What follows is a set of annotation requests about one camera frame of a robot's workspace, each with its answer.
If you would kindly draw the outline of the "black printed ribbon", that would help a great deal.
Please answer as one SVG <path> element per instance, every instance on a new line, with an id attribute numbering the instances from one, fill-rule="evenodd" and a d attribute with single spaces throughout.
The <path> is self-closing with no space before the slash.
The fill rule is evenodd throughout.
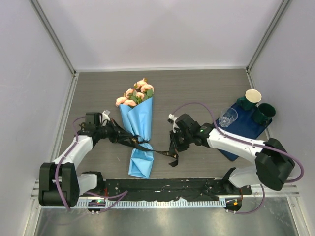
<path id="1" fill-rule="evenodd" d="M 164 155 L 164 156 L 169 156 L 174 158 L 175 160 L 171 163 L 169 163 L 169 165 L 171 167 L 176 167 L 179 163 L 179 156 L 178 156 L 178 152 L 176 149 L 176 146 L 174 145 L 173 141 L 170 141 L 170 146 L 169 146 L 169 150 L 168 151 L 157 151 L 154 150 L 152 147 L 144 147 L 144 144 L 149 144 L 148 141 L 146 140 L 140 140 L 140 136 L 139 135 L 133 135 L 133 141 L 134 141 L 134 147 L 137 150 L 143 151 L 143 152 L 156 152 L 158 154 Z"/>

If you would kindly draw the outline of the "large blue wrapping paper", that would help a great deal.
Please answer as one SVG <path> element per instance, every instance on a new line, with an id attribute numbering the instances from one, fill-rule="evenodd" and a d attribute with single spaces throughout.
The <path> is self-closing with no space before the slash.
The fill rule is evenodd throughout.
<path id="1" fill-rule="evenodd" d="M 131 108 L 120 105 L 120 112 L 125 130 L 133 135 L 139 135 L 140 140 L 150 141 L 152 132 L 153 99 L 149 98 Z M 154 162 L 153 152 L 143 152 L 133 149 L 130 157 L 128 174 L 133 177 L 148 179 Z"/>

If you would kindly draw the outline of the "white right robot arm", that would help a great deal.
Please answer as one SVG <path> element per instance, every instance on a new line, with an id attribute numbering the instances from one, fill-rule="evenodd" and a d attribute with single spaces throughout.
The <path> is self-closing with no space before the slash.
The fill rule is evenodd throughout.
<path id="1" fill-rule="evenodd" d="M 276 139 L 270 138 L 266 142 L 251 140 L 216 128 L 212 123 L 199 125 L 188 114 L 179 117 L 169 114 L 168 121 L 173 124 L 169 153 L 175 158 L 195 144 L 227 151 L 251 162 L 251 166 L 231 168 L 226 173 L 222 188 L 227 194 L 234 194 L 239 188 L 252 184 L 263 184 L 280 191 L 295 166 Z"/>

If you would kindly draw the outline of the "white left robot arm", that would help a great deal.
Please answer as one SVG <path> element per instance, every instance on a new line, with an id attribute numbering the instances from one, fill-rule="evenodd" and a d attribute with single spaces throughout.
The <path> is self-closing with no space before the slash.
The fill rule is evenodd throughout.
<path id="1" fill-rule="evenodd" d="M 39 170 L 38 201 L 42 206 L 64 206 L 70 209 L 86 192 L 100 196 L 105 190 L 101 172 L 87 171 L 80 176 L 77 168 L 96 144 L 103 139 L 112 143 L 133 138 L 109 117 L 109 111 L 86 113 L 69 147 L 54 161 L 45 162 Z"/>

